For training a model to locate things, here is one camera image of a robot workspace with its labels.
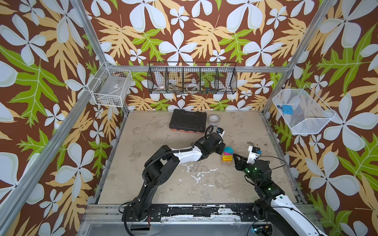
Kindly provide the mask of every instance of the floral wallpaper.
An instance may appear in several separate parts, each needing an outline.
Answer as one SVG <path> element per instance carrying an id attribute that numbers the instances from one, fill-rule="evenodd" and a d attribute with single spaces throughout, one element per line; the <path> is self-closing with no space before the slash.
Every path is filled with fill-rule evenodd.
<path id="1" fill-rule="evenodd" d="M 68 0 L 0 0 L 0 208 L 98 68 Z M 122 112 L 90 101 L 7 235 L 75 235 Z"/>
<path id="2" fill-rule="evenodd" d="M 274 106 L 265 114 L 331 236 L 378 235 L 377 13 L 377 1 L 338 1 L 286 82 L 336 112 L 319 134 L 292 135 Z"/>
<path id="3" fill-rule="evenodd" d="M 286 66 L 321 1 L 83 1 L 113 65 Z M 237 94 L 149 94 L 133 73 L 130 110 L 261 110 L 282 74 L 239 73 Z"/>

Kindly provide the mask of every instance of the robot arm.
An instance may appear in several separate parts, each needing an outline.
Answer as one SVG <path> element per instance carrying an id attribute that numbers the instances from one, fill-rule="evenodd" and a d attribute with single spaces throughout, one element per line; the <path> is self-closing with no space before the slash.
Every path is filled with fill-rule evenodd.
<path id="1" fill-rule="evenodd" d="M 152 198 L 159 185 L 165 183 L 176 169 L 177 165 L 190 161 L 206 159 L 211 153 L 222 154 L 225 148 L 223 143 L 222 128 L 211 125 L 205 131 L 205 136 L 192 143 L 191 147 L 174 149 L 163 145 L 154 155 L 144 164 L 142 173 L 143 186 L 138 197 L 131 204 L 131 215 L 138 221 L 142 221 L 147 216 L 147 211 L 151 206 Z"/>
<path id="2" fill-rule="evenodd" d="M 234 160 L 235 168 L 243 171 L 252 181 L 260 197 L 255 201 L 254 216 L 259 220 L 270 221 L 286 236 L 327 236 L 312 224 L 272 181 L 269 161 L 258 159 L 260 149 L 250 146 L 248 150 L 248 158 L 234 154 Z"/>

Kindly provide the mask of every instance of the blue block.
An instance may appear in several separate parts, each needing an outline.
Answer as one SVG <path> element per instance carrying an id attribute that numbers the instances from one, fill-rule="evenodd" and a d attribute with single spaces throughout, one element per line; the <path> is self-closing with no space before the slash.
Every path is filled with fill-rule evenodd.
<path id="1" fill-rule="evenodd" d="M 233 154 L 233 153 L 234 153 L 234 150 L 233 150 L 231 147 L 225 147 L 224 152 L 225 152 L 225 153 L 229 153 L 229 154 Z"/>
<path id="2" fill-rule="evenodd" d="M 284 114 L 292 115 L 294 113 L 290 105 L 282 105 L 281 109 Z"/>

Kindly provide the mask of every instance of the white wire basket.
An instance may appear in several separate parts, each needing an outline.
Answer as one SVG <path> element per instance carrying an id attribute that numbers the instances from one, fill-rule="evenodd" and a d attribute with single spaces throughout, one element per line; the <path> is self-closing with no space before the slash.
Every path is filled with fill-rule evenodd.
<path id="1" fill-rule="evenodd" d="M 133 80 L 131 71 L 109 67 L 98 70 L 94 79 L 97 79 L 97 82 L 90 92 L 97 105 L 123 106 Z"/>
<path id="2" fill-rule="evenodd" d="M 307 86 L 316 101 L 305 88 L 283 89 L 273 98 L 273 103 L 277 107 L 282 107 L 282 105 L 290 105 L 292 107 L 293 114 L 285 114 L 282 109 L 278 109 L 278 112 L 293 135 L 318 134 L 336 115 L 315 92 Z"/>

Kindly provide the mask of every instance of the colorful block stack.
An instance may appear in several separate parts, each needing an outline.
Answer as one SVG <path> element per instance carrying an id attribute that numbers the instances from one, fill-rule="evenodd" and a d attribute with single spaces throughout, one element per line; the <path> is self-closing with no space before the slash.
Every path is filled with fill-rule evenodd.
<path id="1" fill-rule="evenodd" d="M 222 160 L 224 162 L 232 162 L 232 155 L 234 150 L 231 147 L 226 147 L 223 151 Z"/>

